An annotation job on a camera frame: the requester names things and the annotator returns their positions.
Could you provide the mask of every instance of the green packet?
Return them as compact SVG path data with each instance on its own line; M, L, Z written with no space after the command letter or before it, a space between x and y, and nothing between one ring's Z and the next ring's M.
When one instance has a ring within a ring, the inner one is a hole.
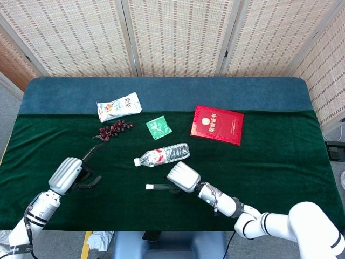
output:
M173 132L171 128L169 128L164 116L160 116L157 119L147 122L146 126L149 128L154 140L160 139L161 137Z

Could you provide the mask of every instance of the grapes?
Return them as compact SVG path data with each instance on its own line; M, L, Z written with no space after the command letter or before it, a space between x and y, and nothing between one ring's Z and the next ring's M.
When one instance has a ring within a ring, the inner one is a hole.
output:
M103 142L109 142L110 137L117 137L120 132L125 131L126 129L131 129L134 127L134 124L126 124L123 120L117 120L113 125L105 126L104 128L99 129L99 135L94 136L94 138L98 138Z

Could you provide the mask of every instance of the woven screen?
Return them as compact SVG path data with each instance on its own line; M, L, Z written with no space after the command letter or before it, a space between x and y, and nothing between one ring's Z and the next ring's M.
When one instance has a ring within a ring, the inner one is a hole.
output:
M345 112L345 8L316 41L293 76L307 82L321 126Z
M143 76L213 76L232 4L128 0Z
M284 75L335 0L251 0L227 76Z
M31 68L23 53L8 41L7 35L0 31L0 72L25 91L27 84L39 75Z
M132 76L114 1L3 0L0 12L51 76Z

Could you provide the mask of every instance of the red book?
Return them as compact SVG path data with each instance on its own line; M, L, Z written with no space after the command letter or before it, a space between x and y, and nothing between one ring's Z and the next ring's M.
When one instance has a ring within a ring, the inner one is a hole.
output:
M197 105L191 136L241 145L243 114Z

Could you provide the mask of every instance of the white package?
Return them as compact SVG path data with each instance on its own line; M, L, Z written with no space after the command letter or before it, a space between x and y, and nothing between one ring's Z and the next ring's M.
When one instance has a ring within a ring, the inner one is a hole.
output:
M98 117L101 122L142 111L136 92L109 103L97 103Z
M99 252L108 250L114 231L94 231L87 240L90 249L98 249Z

